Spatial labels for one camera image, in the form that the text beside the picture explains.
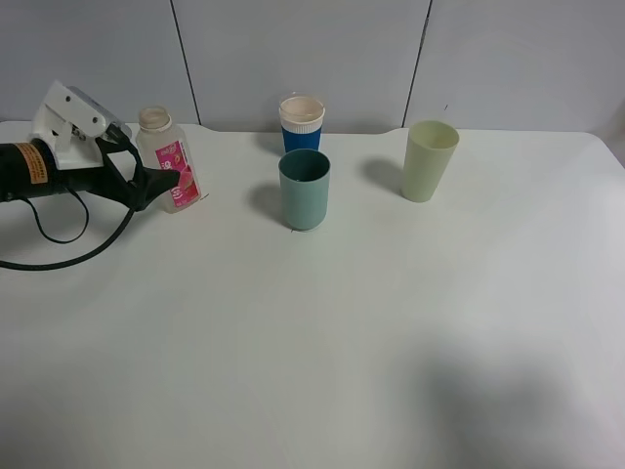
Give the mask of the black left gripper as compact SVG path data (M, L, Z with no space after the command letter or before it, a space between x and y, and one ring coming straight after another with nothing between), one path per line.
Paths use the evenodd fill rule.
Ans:
M77 170L59 169L42 140L2 144L1 201L82 192L95 187L95 195L119 202L133 211L143 211L180 181L178 170L144 167L138 149L128 138L121 142L97 138L95 142L102 153L104 166ZM130 180L124 179L108 156L123 151L129 152L135 160Z

